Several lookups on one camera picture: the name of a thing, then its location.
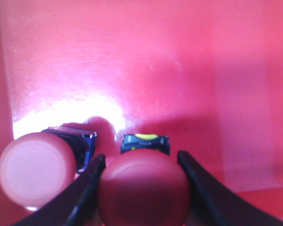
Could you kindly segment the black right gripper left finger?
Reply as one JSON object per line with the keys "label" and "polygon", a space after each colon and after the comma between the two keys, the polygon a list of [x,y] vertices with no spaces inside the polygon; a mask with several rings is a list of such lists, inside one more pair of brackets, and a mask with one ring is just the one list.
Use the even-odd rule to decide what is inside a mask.
{"label": "black right gripper left finger", "polygon": [[106,167],[105,160],[104,154],[94,157],[87,169],[62,193],[13,225],[83,226],[93,216],[98,184]]}

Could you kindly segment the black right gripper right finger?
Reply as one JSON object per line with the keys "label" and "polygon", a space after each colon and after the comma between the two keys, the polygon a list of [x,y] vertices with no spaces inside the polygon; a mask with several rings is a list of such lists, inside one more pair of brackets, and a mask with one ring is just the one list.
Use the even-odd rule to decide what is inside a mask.
{"label": "black right gripper right finger", "polygon": [[220,183],[188,151],[178,151],[177,162],[190,183],[192,211],[208,226],[283,226]]}

